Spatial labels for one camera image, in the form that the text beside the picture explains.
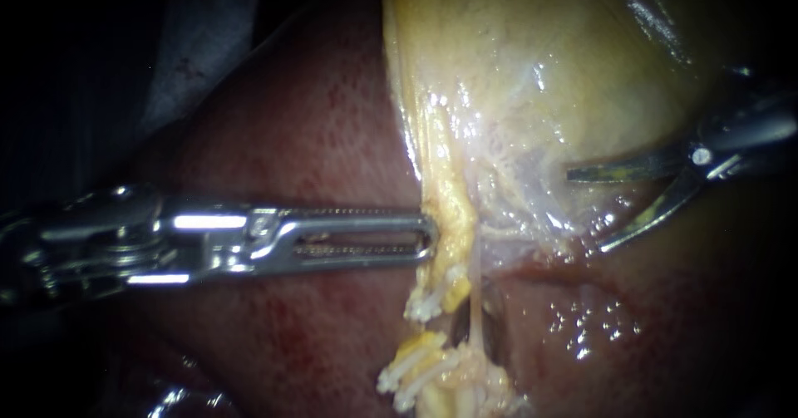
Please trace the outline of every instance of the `dark background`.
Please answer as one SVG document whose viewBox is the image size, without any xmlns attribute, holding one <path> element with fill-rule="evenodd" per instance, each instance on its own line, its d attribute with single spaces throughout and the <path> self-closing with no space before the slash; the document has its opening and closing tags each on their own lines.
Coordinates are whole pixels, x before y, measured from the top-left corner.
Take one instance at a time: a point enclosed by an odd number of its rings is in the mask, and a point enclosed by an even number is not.
<svg viewBox="0 0 798 418">
<path fill-rule="evenodd" d="M 251 47 L 306 1 L 258 0 Z M 0 211 L 77 196 L 148 137 L 140 120 L 168 3 L 2 0 Z M 101 344 L 67 323 L 53 313 L 0 319 L 7 410 L 84 416 L 96 402 Z"/>
</svg>

